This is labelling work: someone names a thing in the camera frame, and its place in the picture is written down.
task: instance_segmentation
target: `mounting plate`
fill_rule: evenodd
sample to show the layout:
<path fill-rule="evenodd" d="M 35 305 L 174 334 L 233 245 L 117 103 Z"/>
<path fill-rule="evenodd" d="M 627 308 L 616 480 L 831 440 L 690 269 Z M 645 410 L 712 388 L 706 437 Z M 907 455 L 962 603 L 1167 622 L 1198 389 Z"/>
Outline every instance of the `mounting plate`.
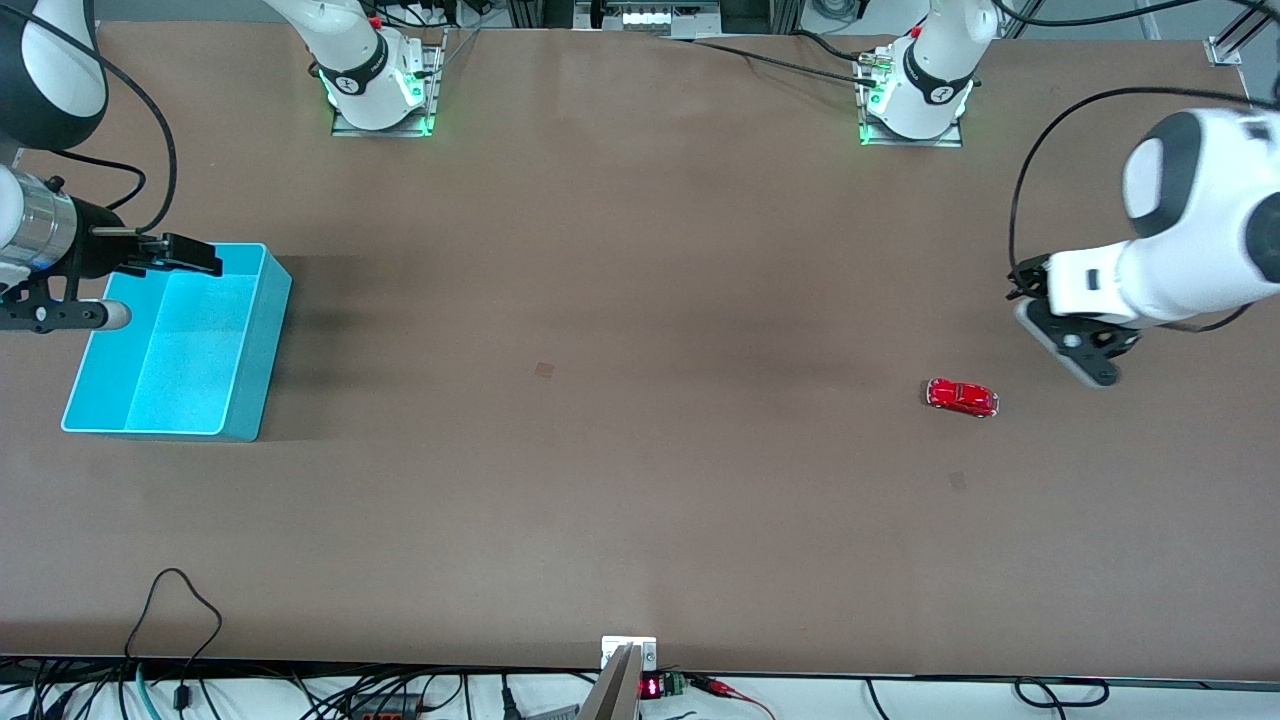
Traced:
<path fill-rule="evenodd" d="M 1208 40 L 1204 41 L 1204 55 L 1208 56 L 1208 61 L 1210 63 L 1212 63 L 1215 65 L 1239 65 L 1239 64 L 1242 64 L 1240 53 L 1238 50 L 1233 50 L 1231 53 L 1228 53 L 1228 54 L 1222 55 L 1217 50 L 1217 41 L 1219 41 L 1219 37 L 1213 36 L 1213 35 L 1208 36 Z"/>
<path fill-rule="evenodd" d="M 650 673 L 658 669 L 658 638 L 636 635 L 604 635 L 600 638 L 600 667 L 609 664 L 614 651 L 621 646 L 636 644 L 644 653 L 644 671 Z"/>

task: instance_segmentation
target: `toy car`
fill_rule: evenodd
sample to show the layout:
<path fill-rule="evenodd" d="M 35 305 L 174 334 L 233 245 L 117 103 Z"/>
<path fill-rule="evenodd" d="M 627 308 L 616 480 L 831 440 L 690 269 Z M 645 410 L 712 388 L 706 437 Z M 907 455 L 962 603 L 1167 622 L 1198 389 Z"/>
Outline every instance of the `toy car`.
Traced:
<path fill-rule="evenodd" d="M 991 418 L 1000 413 L 1000 396 L 973 383 L 933 378 L 924 395 L 929 405 L 941 410 L 955 410 L 974 418 Z"/>

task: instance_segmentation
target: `blue plastic bin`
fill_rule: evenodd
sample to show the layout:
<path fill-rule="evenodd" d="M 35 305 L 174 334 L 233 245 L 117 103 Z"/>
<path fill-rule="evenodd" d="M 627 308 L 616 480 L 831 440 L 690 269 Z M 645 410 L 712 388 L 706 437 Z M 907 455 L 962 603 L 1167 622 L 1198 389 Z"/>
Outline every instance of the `blue plastic bin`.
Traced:
<path fill-rule="evenodd" d="M 90 333 L 63 429 L 131 439 L 257 437 L 293 279 L 259 243 L 215 243 L 223 277 L 113 274 L 133 320 Z"/>

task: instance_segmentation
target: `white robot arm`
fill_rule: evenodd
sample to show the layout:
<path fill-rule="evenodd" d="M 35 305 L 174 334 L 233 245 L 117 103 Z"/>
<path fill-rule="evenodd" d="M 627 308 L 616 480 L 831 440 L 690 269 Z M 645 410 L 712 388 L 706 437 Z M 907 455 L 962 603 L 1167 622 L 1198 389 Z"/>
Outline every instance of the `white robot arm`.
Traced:
<path fill-rule="evenodd" d="M 352 126 L 385 129 L 426 101 L 422 41 L 389 27 L 374 29 L 358 0 L 264 1 L 302 36 L 329 101 Z"/>
<path fill-rule="evenodd" d="M 421 41 L 375 29 L 357 0 L 266 1 L 306 40 L 330 101 L 352 126 L 392 127 L 424 104 L 413 77 Z M 106 113 L 102 67 L 40 20 L 96 50 L 92 0 L 4 3 L 17 12 L 0 10 L 0 136 L 38 150 L 79 145 Z M 128 309 L 79 300 L 79 281 L 168 269 L 220 274 L 221 261 L 191 238 L 125 231 L 111 209 L 63 192 L 61 178 L 0 165 L 0 329 L 123 327 Z M 50 297 L 54 277 L 67 278 L 63 299 Z"/>
<path fill-rule="evenodd" d="M 1139 331 L 1280 292 L 1280 114 L 1197 109 L 1161 120 L 1129 155 L 1135 240 L 1019 265 L 1018 319 L 1083 382 Z"/>
<path fill-rule="evenodd" d="M 991 0 L 929 0 L 916 37 L 876 50 L 870 77 L 879 85 L 867 111 L 910 140 L 945 133 L 964 113 L 973 73 L 1000 22 Z"/>
<path fill-rule="evenodd" d="M 92 0 L 6 0 L 93 49 Z M 0 13 L 0 133 L 18 145 L 65 150 L 106 113 L 106 78 L 92 58 L 54 33 Z"/>

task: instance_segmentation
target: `table surface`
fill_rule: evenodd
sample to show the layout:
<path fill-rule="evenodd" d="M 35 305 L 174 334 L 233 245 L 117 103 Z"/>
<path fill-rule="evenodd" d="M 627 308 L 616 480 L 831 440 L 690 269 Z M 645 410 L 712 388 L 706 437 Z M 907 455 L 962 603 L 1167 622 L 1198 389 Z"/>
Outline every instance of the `table surface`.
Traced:
<path fill-rule="evenodd" d="M 329 138 L 285 26 L 101 44 L 173 123 L 164 227 L 266 242 L 294 292 L 252 445 L 64 434 L 84 336 L 0 338 L 4 652 L 118 652 L 178 565 L 221 656 L 589 666 L 634 633 L 721 670 L 1280 679 L 1280 311 L 1151 332 L 1097 392 L 1002 299 L 1036 133 L 1238 88 L 1197 44 L 998 42 L 963 150 L 861 147 L 846 85 L 637 35 L 485 32 L 421 141 Z M 159 184 L 111 101 L 84 151 Z M 1180 106 L 1065 124 L 1023 256 L 1129 237 L 1124 158 Z M 931 375 L 1004 413 L 923 406 Z M 154 611 L 137 652 L 210 629 L 177 582 Z"/>

